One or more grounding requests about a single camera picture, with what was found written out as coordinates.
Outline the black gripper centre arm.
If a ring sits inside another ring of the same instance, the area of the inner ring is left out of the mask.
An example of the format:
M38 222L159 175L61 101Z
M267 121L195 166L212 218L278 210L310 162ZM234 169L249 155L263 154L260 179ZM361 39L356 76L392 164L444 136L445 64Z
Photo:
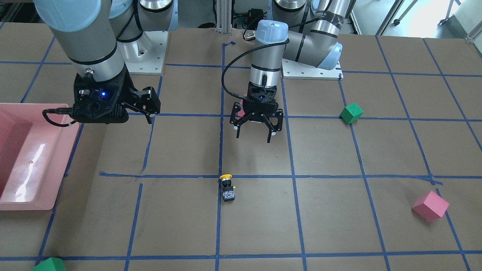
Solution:
M246 100L243 100L244 115L236 118L237 113L241 110L231 110L230 123L236 130L236 138L239 138L241 125L248 121L261 122L267 126L269 133L267 143L270 143L272 136L276 132L282 130L284 123L284 112L278 109L278 103L275 100L277 86L260 87L257 85L249 85ZM270 117L275 116L277 123L273 124Z

